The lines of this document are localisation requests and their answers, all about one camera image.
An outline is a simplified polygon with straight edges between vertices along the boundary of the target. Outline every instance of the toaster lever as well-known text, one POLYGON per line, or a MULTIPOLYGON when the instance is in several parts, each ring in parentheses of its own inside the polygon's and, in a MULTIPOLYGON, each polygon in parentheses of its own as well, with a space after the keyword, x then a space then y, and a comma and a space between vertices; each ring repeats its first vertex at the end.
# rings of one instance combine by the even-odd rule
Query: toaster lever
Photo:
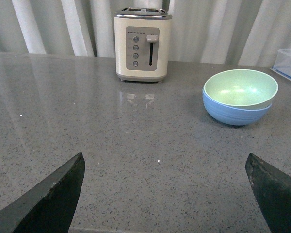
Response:
POLYGON ((158 35, 147 35, 146 41, 149 43, 156 43, 159 41, 159 36, 158 35))

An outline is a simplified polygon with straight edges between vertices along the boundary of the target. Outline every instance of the toaster control panel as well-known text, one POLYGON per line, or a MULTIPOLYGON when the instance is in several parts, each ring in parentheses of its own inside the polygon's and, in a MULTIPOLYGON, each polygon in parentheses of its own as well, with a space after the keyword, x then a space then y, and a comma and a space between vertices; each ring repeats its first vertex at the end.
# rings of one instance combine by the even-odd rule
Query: toaster control panel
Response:
POLYGON ((126 68, 130 70, 156 70, 159 40, 159 28, 127 27, 126 68))

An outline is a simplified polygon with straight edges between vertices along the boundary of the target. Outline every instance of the bowl rim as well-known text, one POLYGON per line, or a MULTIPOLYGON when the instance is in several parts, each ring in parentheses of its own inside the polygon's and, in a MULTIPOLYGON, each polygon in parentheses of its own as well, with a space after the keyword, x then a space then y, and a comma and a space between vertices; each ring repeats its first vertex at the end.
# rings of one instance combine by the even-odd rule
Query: bowl rim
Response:
POLYGON ((223 106, 223 107, 227 107, 227 108, 230 108, 230 109, 235 109, 235 110, 241 110, 241 111, 244 111, 244 112, 257 112, 257 111, 263 111, 263 110, 266 110, 268 108, 270 108, 272 106, 272 103, 270 103, 269 105, 267 105, 267 107, 265 108, 259 108, 259 109, 245 109, 245 108, 236 108, 236 107, 233 107, 233 106, 230 106, 230 105, 226 105, 226 104, 223 104, 223 103, 220 103, 216 100, 214 100, 213 98, 211 98, 209 95, 207 95, 206 91, 205 91, 205 87, 203 87, 203 94, 208 98, 210 99, 211 101, 223 106))
POLYGON ((269 100, 271 100, 272 98, 274 98, 274 96, 277 94, 277 92, 278 92, 278 83, 277 83, 277 81, 272 77, 272 76, 270 76, 269 74, 266 74, 266 73, 264 73, 264 72, 261 72, 261 71, 258 71, 258 70, 254 70, 254 69, 229 69, 229 70, 226 70, 226 71, 222 71, 222 72, 220 72, 220 73, 217 73, 217 74, 215 74, 215 75, 212 75, 206 82, 205 82, 205 84, 204 84, 204 87, 203 87, 203 90, 205 90, 205 94, 209 97, 209 98, 211 98, 213 101, 215 101, 215 102, 217 102, 217 103, 220 103, 220 104, 223 104, 223 105, 225 105, 225 106, 230 106, 230 107, 235 107, 235 108, 237 108, 237 107, 249 107, 249 106, 255 106, 255 105, 260 105, 260 104, 262 104, 262 103, 265 103, 265 102, 267 102, 267 101, 269 101, 269 100), (217 101, 217 100, 214 100, 208 93, 207 93, 207 91, 206 91, 206 89, 205 89, 205 87, 206 87, 206 84, 208 83, 208 81, 209 80, 211 80, 213 77, 215 77, 215 76, 218 76, 218 75, 220 75, 220 74, 223 74, 223 73, 226 73, 226 72, 233 72, 233 71, 239 71, 239 70, 242 70, 242 71, 252 71, 252 72, 254 72, 254 73, 261 73, 261 74, 263 74, 263 75, 266 75, 266 76, 268 76, 269 78, 271 78, 271 80, 273 80, 274 82, 275 82, 275 84, 276 84, 276 91, 274 92, 274 94, 271 96, 271 97, 269 97, 267 100, 264 100, 264 101, 262 101, 262 102, 258 102, 258 103, 254 103, 254 104, 245 104, 245 105, 239 105, 239 104, 226 104, 226 103, 223 103, 223 102, 219 102, 219 101, 217 101))

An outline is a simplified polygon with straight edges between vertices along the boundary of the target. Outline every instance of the clear plastic box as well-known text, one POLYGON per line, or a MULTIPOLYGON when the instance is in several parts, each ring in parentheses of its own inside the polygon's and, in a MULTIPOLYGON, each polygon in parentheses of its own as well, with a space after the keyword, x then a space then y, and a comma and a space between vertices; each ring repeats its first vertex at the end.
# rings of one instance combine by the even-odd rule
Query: clear plastic box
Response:
POLYGON ((279 49, 272 70, 291 80, 291 49, 279 49))

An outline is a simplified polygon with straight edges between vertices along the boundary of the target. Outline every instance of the curtain fold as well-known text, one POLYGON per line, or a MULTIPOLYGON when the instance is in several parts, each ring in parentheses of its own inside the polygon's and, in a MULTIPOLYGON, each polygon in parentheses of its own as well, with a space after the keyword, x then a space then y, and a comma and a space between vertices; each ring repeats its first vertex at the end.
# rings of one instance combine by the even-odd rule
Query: curtain fold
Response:
POLYGON ((173 15, 169 60, 270 67, 291 49, 291 0, 0 0, 0 51, 115 57, 130 6, 173 15))

